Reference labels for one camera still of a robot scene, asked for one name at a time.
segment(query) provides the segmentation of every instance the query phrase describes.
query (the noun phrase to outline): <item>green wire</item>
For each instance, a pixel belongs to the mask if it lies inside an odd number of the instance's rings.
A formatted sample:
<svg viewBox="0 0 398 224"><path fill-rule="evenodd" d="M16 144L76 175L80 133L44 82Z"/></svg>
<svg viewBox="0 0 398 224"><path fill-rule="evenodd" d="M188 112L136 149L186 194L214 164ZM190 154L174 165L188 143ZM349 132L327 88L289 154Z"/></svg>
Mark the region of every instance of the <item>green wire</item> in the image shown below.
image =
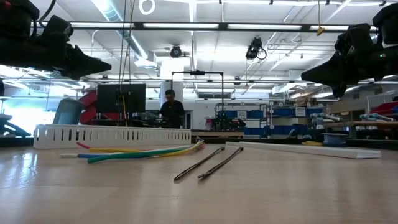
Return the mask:
<svg viewBox="0 0 398 224"><path fill-rule="evenodd" d="M107 159L132 159L132 158L143 158L149 156L157 156L161 154L171 153L171 152L179 152L181 149L166 149L162 151L155 152L128 152L128 153L119 153L112 155L99 156L96 158L90 158L87 160L87 163L91 164L94 162L104 161Z"/></svg>

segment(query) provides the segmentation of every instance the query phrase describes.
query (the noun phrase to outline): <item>blue container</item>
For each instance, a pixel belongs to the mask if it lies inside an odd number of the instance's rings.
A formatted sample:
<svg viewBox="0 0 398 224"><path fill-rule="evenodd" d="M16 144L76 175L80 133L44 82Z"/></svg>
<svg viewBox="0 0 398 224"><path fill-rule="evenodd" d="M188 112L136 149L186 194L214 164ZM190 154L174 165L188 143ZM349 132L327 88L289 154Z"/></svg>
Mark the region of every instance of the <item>blue container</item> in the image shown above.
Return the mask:
<svg viewBox="0 0 398 224"><path fill-rule="evenodd" d="M300 125L300 127L298 129L298 134L306 135L307 133L308 133L307 125Z"/></svg>
<svg viewBox="0 0 398 224"><path fill-rule="evenodd" d="M292 108L278 108L274 110L274 115L277 116L293 116Z"/></svg>
<svg viewBox="0 0 398 224"><path fill-rule="evenodd" d="M250 128L243 128L243 134L244 135L250 135L251 134L251 129Z"/></svg>
<svg viewBox="0 0 398 224"><path fill-rule="evenodd" d="M271 130L269 129L269 126L264 126L264 135L268 135L271 133Z"/></svg>
<svg viewBox="0 0 398 224"><path fill-rule="evenodd" d="M237 111L224 111L224 114L227 118L237 118L238 112Z"/></svg>
<svg viewBox="0 0 398 224"><path fill-rule="evenodd" d="M264 135L264 128L251 128L252 135Z"/></svg>
<svg viewBox="0 0 398 224"><path fill-rule="evenodd" d="M275 125L273 134L284 134L284 126L283 125Z"/></svg>
<svg viewBox="0 0 398 224"><path fill-rule="evenodd" d="M261 110L248 111L248 118L263 118L264 112Z"/></svg>
<svg viewBox="0 0 398 224"><path fill-rule="evenodd" d="M322 108L307 108L305 115L310 116L313 113L322 113L322 112L323 112Z"/></svg>

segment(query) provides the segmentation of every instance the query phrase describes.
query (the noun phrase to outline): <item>fluorescent light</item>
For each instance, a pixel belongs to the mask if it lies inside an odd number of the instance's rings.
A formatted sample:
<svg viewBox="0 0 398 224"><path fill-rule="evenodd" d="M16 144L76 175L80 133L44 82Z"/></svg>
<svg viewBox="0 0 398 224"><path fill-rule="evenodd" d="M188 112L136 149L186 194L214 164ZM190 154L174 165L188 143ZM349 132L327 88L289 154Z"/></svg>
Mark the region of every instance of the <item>fluorescent light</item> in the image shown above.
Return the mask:
<svg viewBox="0 0 398 224"><path fill-rule="evenodd" d="M390 77L393 77L394 75L386 75L383 79L385 79L385 78L390 78Z"/></svg>
<svg viewBox="0 0 398 224"><path fill-rule="evenodd" d="M145 28L218 28L218 24L198 24L198 23L144 23Z"/></svg>
<svg viewBox="0 0 398 224"><path fill-rule="evenodd" d="M316 94L315 96L313 96L314 98L323 98L323 97L327 97L327 96L330 96L330 95L332 95L333 93L332 92L328 92L328 93L319 93L319 94Z"/></svg>
<svg viewBox="0 0 398 224"><path fill-rule="evenodd" d="M282 29L282 30L299 30L301 25L283 25L283 24L228 24L229 29Z"/></svg>
<svg viewBox="0 0 398 224"><path fill-rule="evenodd" d="M123 28L122 22L71 22L72 27L92 27L92 28ZM134 23L124 23L124 27L134 27Z"/></svg>
<svg viewBox="0 0 398 224"><path fill-rule="evenodd" d="M346 31L348 29L348 26L322 26L322 28L325 28L326 30L340 30L340 31ZM318 30L319 26L311 26L310 30Z"/></svg>

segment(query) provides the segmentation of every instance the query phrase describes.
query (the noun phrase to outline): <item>person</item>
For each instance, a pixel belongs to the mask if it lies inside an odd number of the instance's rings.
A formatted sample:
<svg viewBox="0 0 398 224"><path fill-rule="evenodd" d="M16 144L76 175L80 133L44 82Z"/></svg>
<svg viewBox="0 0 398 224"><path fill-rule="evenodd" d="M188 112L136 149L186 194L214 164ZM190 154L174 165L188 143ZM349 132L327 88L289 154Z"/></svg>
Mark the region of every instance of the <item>person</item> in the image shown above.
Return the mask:
<svg viewBox="0 0 398 224"><path fill-rule="evenodd" d="M174 90L165 92L167 101L162 105L160 114L165 121L165 128L180 128L185 110L181 102L175 100Z"/></svg>

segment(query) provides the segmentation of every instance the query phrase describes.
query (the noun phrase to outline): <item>black monitor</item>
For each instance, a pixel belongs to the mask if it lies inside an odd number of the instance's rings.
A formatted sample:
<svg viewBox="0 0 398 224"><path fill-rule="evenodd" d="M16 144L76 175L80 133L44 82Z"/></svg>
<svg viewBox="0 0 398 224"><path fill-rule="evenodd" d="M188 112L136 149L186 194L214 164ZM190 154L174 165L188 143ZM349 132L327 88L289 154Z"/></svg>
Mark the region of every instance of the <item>black monitor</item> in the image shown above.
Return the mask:
<svg viewBox="0 0 398 224"><path fill-rule="evenodd" d="M122 95L127 113L145 112L145 84L115 84L98 85L97 113L122 113L124 111Z"/></svg>

